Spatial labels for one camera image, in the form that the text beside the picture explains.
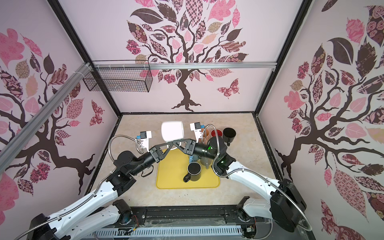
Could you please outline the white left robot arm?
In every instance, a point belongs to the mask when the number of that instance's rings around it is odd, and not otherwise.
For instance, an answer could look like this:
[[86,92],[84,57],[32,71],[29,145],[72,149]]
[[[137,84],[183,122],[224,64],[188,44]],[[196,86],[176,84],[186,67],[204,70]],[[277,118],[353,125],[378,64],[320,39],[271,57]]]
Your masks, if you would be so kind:
[[156,145],[140,157],[130,151],[120,153],[114,160],[115,169],[95,190],[50,216],[36,216],[24,236],[28,240],[80,240],[108,225],[130,224],[134,213],[119,197],[135,184],[134,177],[164,160],[172,148],[191,156],[195,145],[196,141],[184,139],[165,143],[165,151],[163,145]]

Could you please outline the cream and peach mug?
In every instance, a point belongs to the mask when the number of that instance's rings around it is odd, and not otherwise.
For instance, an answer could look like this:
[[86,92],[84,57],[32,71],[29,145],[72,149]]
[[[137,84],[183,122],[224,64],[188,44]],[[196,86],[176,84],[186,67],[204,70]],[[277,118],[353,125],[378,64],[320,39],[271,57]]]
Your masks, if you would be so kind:
[[204,131],[203,131],[203,134],[202,134],[202,143],[203,144],[207,144],[208,143],[208,141],[209,141],[209,139],[212,137],[211,136],[211,132],[210,132],[210,130],[209,129],[205,129]]

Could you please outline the black mug white rim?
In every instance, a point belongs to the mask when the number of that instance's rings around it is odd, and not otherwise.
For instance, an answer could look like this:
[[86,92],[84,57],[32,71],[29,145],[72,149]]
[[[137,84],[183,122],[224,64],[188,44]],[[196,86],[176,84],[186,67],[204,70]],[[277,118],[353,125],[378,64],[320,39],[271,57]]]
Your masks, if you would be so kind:
[[187,174],[183,178],[184,183],[189,181],[196,182],[201,178],[202,167],[198,162],[189,163],[187,171]]

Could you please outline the white ribbed mug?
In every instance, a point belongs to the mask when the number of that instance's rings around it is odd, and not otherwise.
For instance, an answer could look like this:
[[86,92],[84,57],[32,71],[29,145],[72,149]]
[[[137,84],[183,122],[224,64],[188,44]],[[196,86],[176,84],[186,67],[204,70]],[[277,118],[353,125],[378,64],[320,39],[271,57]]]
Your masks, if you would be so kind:
[[184,138],[184,125],[181,121],[163,122],[161,135],[165,142],[172,142]]

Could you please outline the small white mug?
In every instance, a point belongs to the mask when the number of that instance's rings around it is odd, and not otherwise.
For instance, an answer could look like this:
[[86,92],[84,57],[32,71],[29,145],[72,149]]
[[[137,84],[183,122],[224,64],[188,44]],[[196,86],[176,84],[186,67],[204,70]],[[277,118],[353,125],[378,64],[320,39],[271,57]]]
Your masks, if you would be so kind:
[[211,136],[212,137],[216,137],[216,135],[218,135],[219,137],[222,137],[223,136],[223,132],[221,130],[212,130],[211,131]]

